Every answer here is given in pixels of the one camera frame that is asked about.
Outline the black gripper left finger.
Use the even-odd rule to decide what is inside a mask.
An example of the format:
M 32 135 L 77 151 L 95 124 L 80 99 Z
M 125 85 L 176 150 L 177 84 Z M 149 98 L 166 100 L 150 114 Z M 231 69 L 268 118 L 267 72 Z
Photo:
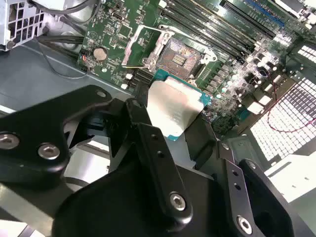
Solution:
M 133 160 L 172 158 L 140 101 L 113 99 L 89 85 L 0 120 L 0 180 L 33 190 L 56 187 L 70 161 L 70 148 L 92 136 L 93 118 L 100 119 L 96 130 L 110 138 L 118 162 L 113 171 Z

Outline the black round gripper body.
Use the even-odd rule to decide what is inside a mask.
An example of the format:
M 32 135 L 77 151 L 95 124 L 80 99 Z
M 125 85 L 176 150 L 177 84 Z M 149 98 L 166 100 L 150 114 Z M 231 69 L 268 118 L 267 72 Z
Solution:
M 229 163 L 205 177 L 172 158 L 136 160 L 71 195 L 55 237 L 224 237 L 231 235 L 225 190 Z

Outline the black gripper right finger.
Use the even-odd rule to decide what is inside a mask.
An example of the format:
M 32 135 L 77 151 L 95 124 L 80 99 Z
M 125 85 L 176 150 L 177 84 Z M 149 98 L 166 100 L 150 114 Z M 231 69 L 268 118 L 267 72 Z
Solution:
M 200 237 L 292 237 L 290 206 L 261 168 L 235 161 L 202 116 L 185 129 L 190 159 L 186 176 L 193 202 L 193 225 Z

